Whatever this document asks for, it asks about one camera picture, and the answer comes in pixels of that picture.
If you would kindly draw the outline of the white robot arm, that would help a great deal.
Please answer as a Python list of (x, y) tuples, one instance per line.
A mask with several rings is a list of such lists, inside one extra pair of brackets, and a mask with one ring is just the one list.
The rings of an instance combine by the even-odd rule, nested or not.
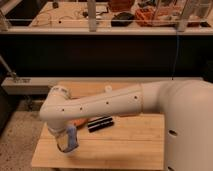
[(54, 86), (40, 109), (50, 133), (67, 140), (58, 145), (64, 153), (77, 147), (77, 132), (67, 132), (69, 120), (139, 113), (165, 116), (165, 169), (213, 171), (213, 83), (139, 83), (79, 99), (72, 99), (67, 88)]

